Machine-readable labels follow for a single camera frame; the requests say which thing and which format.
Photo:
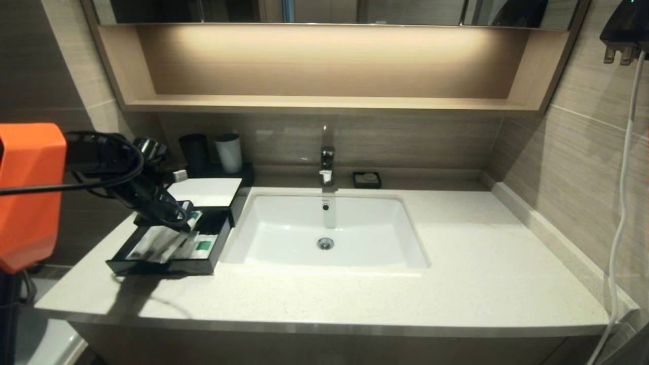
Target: white sink basin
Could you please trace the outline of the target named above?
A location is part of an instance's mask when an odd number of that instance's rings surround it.
[[[406,209],[396,197],[254,195],[250,199],[234,241],[221,257],[223,262],[428,267]],[[319,245],[322,238],[331,239],[333,245],[329,240]]]

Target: bathroom vanity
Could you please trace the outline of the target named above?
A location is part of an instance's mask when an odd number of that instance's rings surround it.
[[[492,192],[325,198],[252,188],[206,276],[114,276],[105,260],[131,216],[37,308],[109,364],[536,365],[606,326],[600,302]]]

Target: robotic arm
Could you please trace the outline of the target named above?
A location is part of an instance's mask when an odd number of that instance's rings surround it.
[[[166,151],[150,138],[130,143],[94,131],[63,135],[51,123],[0,124],[0,270],[17,273],[51,255],[61,191],[117,199],[138,213],[140,226],[188,231],[188,212],[166,189],[186,174],[159,170]],[[61,184],[64,171],[78,184]]]

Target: drain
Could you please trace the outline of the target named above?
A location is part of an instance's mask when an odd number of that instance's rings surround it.
[[[320,238],[318,240],[318,248],[319,249],[324,249],[324,250],[332,249],[332,248],[334,248],[334,240],[332,240],[331,238],[327,238],[327,237]]]

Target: white cable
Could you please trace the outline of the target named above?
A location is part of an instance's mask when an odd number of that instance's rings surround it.
[[[622,169],[620,171],[620,224],[617,226],[617,232],[615,233],[615,239],[613,240],[613,247],[611,247],[611,256],[609,257],[608,283],[609,291],[611,292],[611,317],[609,318],[609,323],[606,325],[606,330],[604,330],[599,343],[597,343],[595,351],[593,351],[590,360],[588,360],[588,365],[593,365],[595,363],[597,356],[599,356],[602,347],[606,343],[606,340],[609,334],[611,334],[611,330],[613,329],[613,325],[617,320],[617,283],[615,259],[617,258],[617,249],[620,246],[620,241],[622,241],[624,226],[626,225],[626,176],[627,171],[629,170],[629,150],[631,148],[633,120],[635,119],[635,102],[638,99],[638,86],[640,85],[640,76],[643,73],[645,56],[646,52],[640,52],[640,58],[638,58],[638,66],[635,70],[635,78],[633,80],[633,89],[631,89],[629,120],[626,124],[626,136],[624,137],[624,152],[622,153]]]

